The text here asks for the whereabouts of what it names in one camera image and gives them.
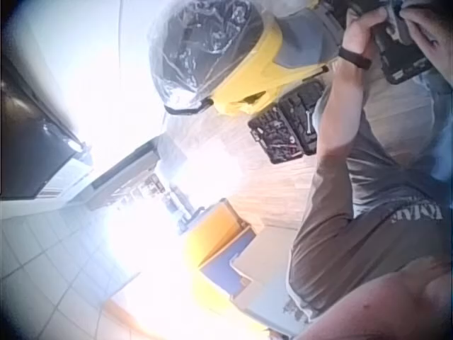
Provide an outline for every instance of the black tool case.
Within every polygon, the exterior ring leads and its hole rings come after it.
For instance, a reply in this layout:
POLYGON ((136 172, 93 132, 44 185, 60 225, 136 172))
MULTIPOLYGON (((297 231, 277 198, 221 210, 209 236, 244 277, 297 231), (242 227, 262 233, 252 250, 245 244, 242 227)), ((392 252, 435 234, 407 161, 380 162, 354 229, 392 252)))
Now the black tool case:
POLYGON ((323 91, 324 85, 317 79, 303 83, 248 122, 254 140, 273 164, 316 153, 313 112, 323 91))

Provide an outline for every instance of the man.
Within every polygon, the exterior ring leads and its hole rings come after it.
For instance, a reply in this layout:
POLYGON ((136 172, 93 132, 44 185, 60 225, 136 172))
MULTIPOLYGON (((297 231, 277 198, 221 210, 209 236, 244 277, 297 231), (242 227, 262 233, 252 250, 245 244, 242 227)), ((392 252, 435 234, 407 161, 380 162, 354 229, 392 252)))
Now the man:
POLYGON ((421 77, 433 100, 432 142, 403 168, 373 136, 357 60, 371 59, 371 27, 387 13, 349 16, 343 48, 355 58, 339 58, 315 110, 317 167, 288 270, 298 306, 310 319, 323 314, 301 339, 431 339, 418 337, 411 322, 421 326, 422 317, 449 310, 452 36, 432 11, 407 8, 401 16, 439 72, 421 77))

